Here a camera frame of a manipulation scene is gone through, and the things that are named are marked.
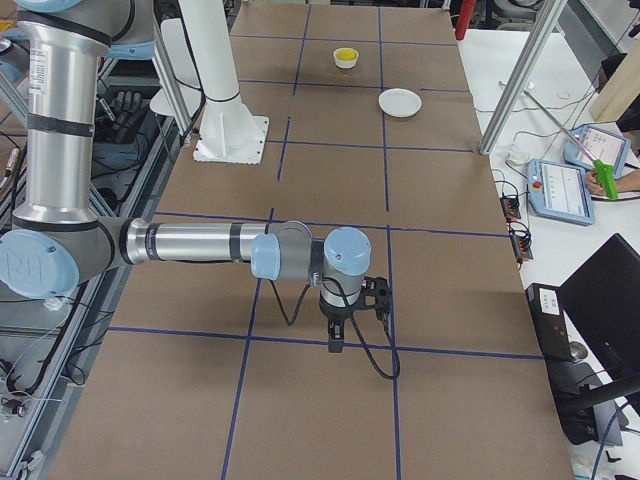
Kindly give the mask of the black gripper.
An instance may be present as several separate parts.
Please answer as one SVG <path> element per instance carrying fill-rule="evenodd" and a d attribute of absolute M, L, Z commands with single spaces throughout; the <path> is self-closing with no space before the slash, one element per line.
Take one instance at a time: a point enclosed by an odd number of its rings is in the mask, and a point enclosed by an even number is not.
<path fill-rule="evenodd" d="M 334 306 L 323 297 L 320 298 L 319 305 L 328 321 L 328 351 L 342 353 L 345 341 L 345 321 L 352 316 L 354 310 L 351 306 Z"/>

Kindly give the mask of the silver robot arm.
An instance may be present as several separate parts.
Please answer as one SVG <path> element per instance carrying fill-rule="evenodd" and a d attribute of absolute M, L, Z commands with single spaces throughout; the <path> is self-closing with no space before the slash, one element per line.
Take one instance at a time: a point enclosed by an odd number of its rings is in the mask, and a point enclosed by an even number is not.
<path fill-rule="evenodd" d="M 341 227 L 314 238 L 300 222 L 149 223 L 89 207 L 98 63 L 155 52 L 149 1 L 22 1 L 30 42 L 26 197 L 1 238 L 1 279 L 31 299 L 55 298 L 108 270 L 146 261 L 247 263 L 255 277 L 319 287 L 328 348 L 365 307 L 367 236 Z"/>

